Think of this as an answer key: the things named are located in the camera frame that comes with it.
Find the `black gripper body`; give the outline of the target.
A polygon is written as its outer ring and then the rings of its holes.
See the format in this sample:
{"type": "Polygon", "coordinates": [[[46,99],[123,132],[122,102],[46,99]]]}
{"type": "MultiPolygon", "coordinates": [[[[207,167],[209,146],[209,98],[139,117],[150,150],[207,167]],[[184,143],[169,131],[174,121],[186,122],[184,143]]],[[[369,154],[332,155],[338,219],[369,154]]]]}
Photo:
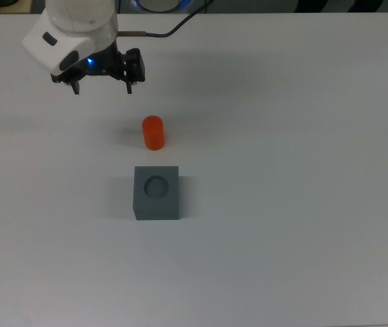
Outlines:
{"type": "Polygon", "coordinates": [[[76,67],[87,76],[111,76],[117,80],[125,79],[125,64],[116,42],[77,62],[76,67]]]}

